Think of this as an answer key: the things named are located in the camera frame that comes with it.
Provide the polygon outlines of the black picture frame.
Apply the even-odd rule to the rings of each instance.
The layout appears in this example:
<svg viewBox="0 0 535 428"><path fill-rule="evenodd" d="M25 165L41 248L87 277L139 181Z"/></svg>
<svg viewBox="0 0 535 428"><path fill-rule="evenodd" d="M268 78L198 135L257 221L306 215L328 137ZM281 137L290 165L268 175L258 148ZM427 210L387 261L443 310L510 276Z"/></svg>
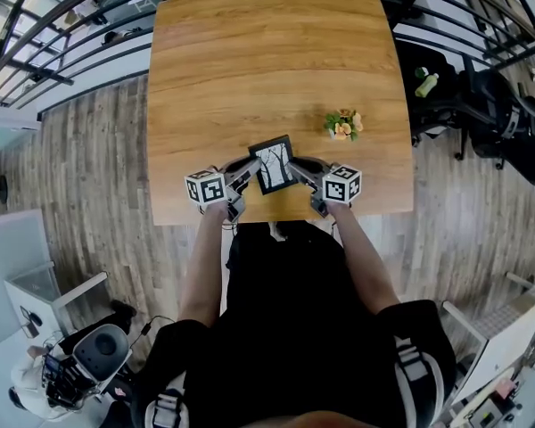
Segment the black picture frame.
<svg viewBox="0 0 535 428"><path fill-rule="evenodd" d="M289 168L293 157L288 135L279 136L249 147L251 156L260 161L257 174L259 188L263 195L274 193L297 183Z"/></svg>

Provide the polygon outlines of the potted orange flower plant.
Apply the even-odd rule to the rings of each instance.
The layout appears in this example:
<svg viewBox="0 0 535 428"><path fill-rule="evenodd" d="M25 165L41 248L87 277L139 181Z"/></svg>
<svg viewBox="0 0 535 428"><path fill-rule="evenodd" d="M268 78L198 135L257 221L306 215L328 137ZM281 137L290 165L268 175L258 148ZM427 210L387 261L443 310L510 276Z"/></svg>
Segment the potted orange flower plant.
<svg viewBox="0 0 535 428"><path fill-rule="evenodd" d="M333 140L355 141L363 131L362 116L352 109L339 109L325 116L324 128Z"/></svg>

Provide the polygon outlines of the person's right forearm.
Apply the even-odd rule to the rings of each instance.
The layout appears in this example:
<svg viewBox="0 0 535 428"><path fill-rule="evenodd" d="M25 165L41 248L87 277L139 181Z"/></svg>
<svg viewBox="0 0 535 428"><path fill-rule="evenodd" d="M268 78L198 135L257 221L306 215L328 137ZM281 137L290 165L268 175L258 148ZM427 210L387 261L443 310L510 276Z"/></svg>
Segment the person's right forearm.
<svg viewBox="0 0 535 428"><path fill-rule="evenodd" d="M399 304L383 260L350 207L338 202L328 202L326 207L336 223L351 279L366 308L376 315Z"/></svg>

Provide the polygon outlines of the person's left forearm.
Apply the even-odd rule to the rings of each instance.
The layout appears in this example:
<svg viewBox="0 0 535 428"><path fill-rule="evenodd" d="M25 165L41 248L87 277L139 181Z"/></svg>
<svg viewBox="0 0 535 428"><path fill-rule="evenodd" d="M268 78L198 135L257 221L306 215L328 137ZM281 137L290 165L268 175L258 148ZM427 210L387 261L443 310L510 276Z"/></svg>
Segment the person's left forearm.
<svg viewBox="0 0 535 428"><path fill-rule="evenodd" d="M197 230L188 262L178 321L194 320L211 327L219 318L222 295L222 226L227 202L209 205Z"/></svg>

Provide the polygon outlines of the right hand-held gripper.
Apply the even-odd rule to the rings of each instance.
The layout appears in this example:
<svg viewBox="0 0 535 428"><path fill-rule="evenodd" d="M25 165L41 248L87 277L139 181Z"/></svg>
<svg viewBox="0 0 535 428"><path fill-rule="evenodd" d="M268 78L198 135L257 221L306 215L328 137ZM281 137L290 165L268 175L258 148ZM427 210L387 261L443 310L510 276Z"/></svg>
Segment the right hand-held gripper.
<svg viewBox="0 0 535 428"><path fill-rule="evenodd" d="M328 202L350 206L361 193L362 173L349 165L293 157L289 168L298 182L311 189L311 209L322 218L328 215Z"/></svg>

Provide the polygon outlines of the grey-backed office chair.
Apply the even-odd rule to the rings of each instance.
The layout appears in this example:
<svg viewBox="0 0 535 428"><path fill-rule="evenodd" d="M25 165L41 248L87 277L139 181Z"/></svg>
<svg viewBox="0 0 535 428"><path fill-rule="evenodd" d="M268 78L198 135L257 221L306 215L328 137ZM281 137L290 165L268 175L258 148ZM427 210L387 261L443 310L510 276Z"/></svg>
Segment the grey-backed office chair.
<svg viewBox="0 0 535 428"><path fill-rule="evenodd" d="M95 382L111 379L130 355L128 336L116 325L97 327L73 349L72 357Z"/></svg>

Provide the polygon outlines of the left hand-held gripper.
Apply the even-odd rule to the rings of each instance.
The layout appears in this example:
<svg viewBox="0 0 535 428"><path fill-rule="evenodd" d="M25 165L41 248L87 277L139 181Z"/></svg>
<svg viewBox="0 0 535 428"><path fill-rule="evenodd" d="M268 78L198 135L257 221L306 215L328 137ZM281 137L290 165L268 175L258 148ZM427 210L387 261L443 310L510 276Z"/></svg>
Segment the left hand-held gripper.
<svg viewBox="0 0 535 428"><path fill-rule="evenodd" d="M221 168L210 166L185 176L185 189L189 199L200 212L213 203L227 202L227 217L236 222L245 211L243 192L262 165L256 156L231 160Z"/></svg>

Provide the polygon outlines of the light green bottle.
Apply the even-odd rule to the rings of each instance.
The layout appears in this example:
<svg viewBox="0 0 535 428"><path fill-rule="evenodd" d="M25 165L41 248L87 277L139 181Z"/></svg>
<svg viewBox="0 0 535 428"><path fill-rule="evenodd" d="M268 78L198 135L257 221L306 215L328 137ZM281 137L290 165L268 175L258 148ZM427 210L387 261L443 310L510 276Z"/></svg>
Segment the light green bottle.
<svg viewBox="0 0 535 428"><path fill-rule="evenodd" d="M437 86L439 75L433 73L428 75L423 83L415 90L415 96L418 98L425 98Z"/></svg>

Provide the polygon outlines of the white partition panel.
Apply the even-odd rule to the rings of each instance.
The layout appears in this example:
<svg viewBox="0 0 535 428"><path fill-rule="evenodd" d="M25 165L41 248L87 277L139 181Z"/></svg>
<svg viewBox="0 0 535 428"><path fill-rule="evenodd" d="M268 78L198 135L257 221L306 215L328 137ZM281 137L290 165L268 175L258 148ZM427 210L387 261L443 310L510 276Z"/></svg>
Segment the white partition panel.
<svg viewBox="0 0 535 428"><path fill-rule="evenodd" d="M42 210L0 215L0 282L50 260Z"/></svg>

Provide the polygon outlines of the white desk with phone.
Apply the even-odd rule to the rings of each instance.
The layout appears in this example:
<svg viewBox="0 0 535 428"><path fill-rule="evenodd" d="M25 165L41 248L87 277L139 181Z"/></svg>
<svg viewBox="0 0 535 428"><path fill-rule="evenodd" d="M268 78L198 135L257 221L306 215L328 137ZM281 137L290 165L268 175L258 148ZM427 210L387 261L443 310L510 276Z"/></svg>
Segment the white desk with phone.
<svg viewBox="0 0 535 428"><path fill-rule="evenodd" d="M38 336L32 339L37 342L46 341L52 335L73 333L75 328L66 307L106 279L107 273L102 271L62 293L55 277L54 263L49 261L5 280L4 286L19 320L24 325L30 321L30 314L35 314L41 320L42 325L37 326Z"/></svg>

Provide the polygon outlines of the black bag with pink emblem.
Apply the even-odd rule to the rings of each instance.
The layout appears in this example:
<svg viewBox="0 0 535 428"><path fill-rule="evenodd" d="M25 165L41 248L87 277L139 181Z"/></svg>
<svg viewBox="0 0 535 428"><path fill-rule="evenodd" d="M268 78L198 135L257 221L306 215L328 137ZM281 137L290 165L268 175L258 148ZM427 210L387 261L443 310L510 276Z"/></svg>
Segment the black bag with pink emblem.
<svg viewBox="0 0 535 428"><path fill-rule="evenodd" d="M108 383L103 391L103 396L109 397L111 404L106 421L119 426L130 426L132 402L132 390L135 375L132 372L119 371Z"/></svg>

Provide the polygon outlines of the black office chair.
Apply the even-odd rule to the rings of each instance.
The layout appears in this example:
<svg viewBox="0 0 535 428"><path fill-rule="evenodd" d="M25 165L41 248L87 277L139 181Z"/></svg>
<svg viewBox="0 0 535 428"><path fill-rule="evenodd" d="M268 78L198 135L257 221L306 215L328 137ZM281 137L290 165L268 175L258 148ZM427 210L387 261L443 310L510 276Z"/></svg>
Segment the black office chair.
<svg viewBox="0 0 535 428"><path fill-rule="evenodd" d="M463 70L458 74L460 151L472 144L475 154L510 164L535 186L535 97L522 95L496 70Z"/></svg>
<svg viewBox="0 0 535 428"><path fill-rule="evenodd" d="M435 138L435 128L456 126L456 111L449 107L449 103L456 98L457 73L443 53L429 47L402 40L396 40L395 47L405 89L411 143L417 147L422 140L421 134L430 133L430 138ZM424 81L415 77L414 71L418 67L428 69L429 75L439 75L437 86L425 98L415 96L415 90Z"/></svg>

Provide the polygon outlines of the person's black clothing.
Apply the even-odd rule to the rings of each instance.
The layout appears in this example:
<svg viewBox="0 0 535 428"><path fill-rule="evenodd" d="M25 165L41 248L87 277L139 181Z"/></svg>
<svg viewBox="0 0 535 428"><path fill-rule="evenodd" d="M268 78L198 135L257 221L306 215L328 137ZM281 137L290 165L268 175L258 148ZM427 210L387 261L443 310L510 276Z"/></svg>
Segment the person's black clothing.
<svg viewBox="0 0 535 428"><path fill-rule="evenodd" d="M437 306L415 300L372 313L343 248L304 221L277 241L243 224L232 242L226 311L212 325L163 326L137 377L131 416L152 428L172 391L177 428L243 428L331 411L380 428L426 428L448 399L456 359Z"/></svg>

